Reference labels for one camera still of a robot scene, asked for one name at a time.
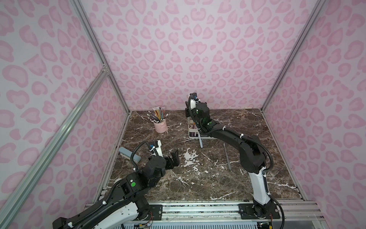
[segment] pen holder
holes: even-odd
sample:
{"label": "pen holder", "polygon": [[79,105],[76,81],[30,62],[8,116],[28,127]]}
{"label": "pen holder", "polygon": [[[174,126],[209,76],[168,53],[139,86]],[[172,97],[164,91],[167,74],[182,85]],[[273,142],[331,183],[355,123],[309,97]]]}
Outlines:
{"label": "pen holder", "polygon": [[155,123],[154,122],[154,126],[155,126],[156,132],[158,132],[158,133],[164,133],[165,131],[168,130],[166,120],[164,120],[162,123]]}

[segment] brown marble surface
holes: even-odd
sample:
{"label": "brown marble surface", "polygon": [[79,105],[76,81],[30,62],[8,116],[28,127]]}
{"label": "brown marble surface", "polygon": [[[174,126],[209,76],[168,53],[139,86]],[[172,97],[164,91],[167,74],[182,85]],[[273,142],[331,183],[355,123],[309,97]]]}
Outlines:
{"label": "brown marble surface", "polygon": [[[133,111],[122,145],[133,149],[143,140],[161,140],[163,154],[179,149],[181,164],[167,170],[157,187],[147,194],[148,200],[211,200],[252,199],[253,189],[248,173],[239,163],[239,153],[226,144],[232,171],[228,169],[223,142],[217,139],[198,140],[188,138],[187,118],[184,111],[168,111],[168,131],[162,134],[154,130],[147,111]],[[267,174],[268,187],[274,198],[300,198],[274,140],[258,109],[211,110],[211,118],[222,121],[239,133],[257,134],[272,153],[274,168]],[[145,165],[149,156],[146,146],[137,152],[141,156],[138,166]],[[109,187],[117,178],[133,172],[133,165],[121,155],[117,156]]]}

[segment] cable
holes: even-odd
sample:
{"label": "cable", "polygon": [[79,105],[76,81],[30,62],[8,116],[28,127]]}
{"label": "cable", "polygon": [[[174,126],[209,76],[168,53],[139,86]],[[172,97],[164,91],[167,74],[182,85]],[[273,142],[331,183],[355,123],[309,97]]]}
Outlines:
{"label": "cable", "polygon": [[193,113],[192,113],[192,109],[191,109],[191,99],[193,99],[194,100],[194,98],[193,98],[193,96],[192,95],[190,95],[189,96],[189,98],[188,98],[188,110],[189,110],[189,115],[191,116],[191,118],[192,118],[192,120],[196,123],[196,126],[197,126],[197,128],[198,127],[200,127],[199,129],[198,129],[198,131],[199,131],[199,133],[200,134],[202,134],[202,135],[206,135],[206,136],[208,136],[210,133],[212,133],[212,132],[214,132],[214,131],[217,131],[217,130],[221,130],[221,131],[229,131],[230,133],[232,133],[232,134],[234,134],[234,135],[236,135],[236,136],[238,136],[239,138],[241,138],[241,139],[244,139],[244,140],[247,140],[247,141],[250,141],[250,142],[252,142],[252,143],[255,143],[255,144],[257,144],[257,145],[259,145],[260,147],[262,147],[263,148],[263,150],[266,152],[266,154],[268,155],[268,158],[269,158],[269,167],[268,168],[265,168],[264,170],[263,170],[263,175],[267,172],[267,171],[270,171],[271,169],[273,169],[273,157],[272,157],[272,154],[268,151],[268,149],[262,144],[262,143],[260,143],[260,142],[258,142],[258,141],[256,141],[256,140],[254,140],[254,139],[251,139],[251,138],[249,138],[249,137],[246,137],[246,136],[242,136],[241,134],[239,134],[238,132],[236,132],[235,130],[231,130],[231,129],[229,129],[229,128],[225,128],[224,130],[222,129],[222,128],[215,128],[215,129],[212,129],[212,130],[210,130],[210,131],[208,131],[208,132],[206,132],[206,133],[204,133],[204,132],[202,132],[201,131],[201,125],[199,125],[198,124],[198,122],[196,122],[196,120],[194,120],[193,119]]}
{"label": "cable", "polygon": [[153,224],[153,213],[150,212],[150,214],[151,214],[150,220],[146,223],[146,226],[147,226],[149,224],[149,222],[151,221],[151,224],[150,224],[150,226],[148,228],[150,228],[151,225]]}
{"label": "cable", "polygon": [[247,213],[244,213],[244,212],[241,212],[241,211],[238,211],[238,213],[241,214],[241,215],[248,215],[248,216],[251,216],[251,217],[258,218],[258,216],[256,216],[256,215],[247,214]]}
{"label": "cable", "polygon": [[[121,182],[121,180],[117,181],[113,186],[112,188],[110,189],[110,191],[108,192],[108,195],[107,197],[105,198],[105,200],[103,201],[103,203],[106,203],[106,204],[101,204],[99,205],[96,209],[94,209],[93,211],[91,211],[90,213],[84,215],[83,217],[81,217],[80,219],[76,220],[75,222],[72,222],[72,225],[75,226],[77,224],[79,224],[80,222],[84,221],[86,218],[90,217],[91,215],[94,215],[97,211],[99,211],[102,207],[106,206],[111,195],[112,195],[112,192],[114,191],[114,189],[117,187],[117,185]],[[66,226],[64,229],[70,229],[71,227],[70,226]]]}
{"label": "cable", "polygon": [[134,151],[131,153],[131,156],[130,156],[130,161],[131,161],[132,165],[134,165],[134,167],[135,167],[135,171],[137,171],[137,170],[138,170],[138,166],[137,166],[137,164],[134,162],[134,155],[135,155],[135,153],[138,151],[138,149],[139,149],[143,144],[146,144],[146,145],[147,145],[147,148],[150,148],[150,147],[149,147],[149,142],[148,142],[148,141],[142,141],[142,142],[140,142],[140,144],[138,144],[138,146],[134,149]]}
{"label": "cable", "polygon": [[282,215],[282,223],[281,223],[281,227],[280,229],[283,229],[283,227],[285,226],[285,213],[283,212],[282,206],[280,205],[280,203],[273,198],[271,195],[269,195],[269,197],[271,198],[271,200],[273,200],[279,207],[280,207],[280,211],[281,211],[281,215]]}

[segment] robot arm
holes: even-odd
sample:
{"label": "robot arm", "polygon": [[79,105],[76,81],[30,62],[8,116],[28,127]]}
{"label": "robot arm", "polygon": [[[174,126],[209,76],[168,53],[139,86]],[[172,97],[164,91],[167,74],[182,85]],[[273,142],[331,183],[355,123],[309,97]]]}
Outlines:
{"label": "robot arm", "polygon": [[160,178],[165,175],[166,169],[173,169],[180,163],[178,150],[171,153],[172,158],[163,157],[160,141],[153,141],[148,145],[153,154],[145,167],[118,180],[103,199],[85,211],[69,219],[62,217],[56,219],[52,223],[53,229],[92,229],[96,225],[98,228],[109,229],[136,218],[138,220],[146,218],[149,204],[145,194],[157,185]]}
{"label": "robot arm", "polygon": [[[201,136],[215,137],[239,151],[240,164],[249,173],[253,187],[253,214],[258,218],[267,217],[277,203],[270,195],[265,174],[273,167],[273,159],[269,151],[261,144],[258,136],[239,134],[211,119],[207,103],[200,102],[197,93],[190,94],[186,106],[186,116],[191,117],[196,123]],[[270,159],[269,168],[266,168],[267,156]]]}

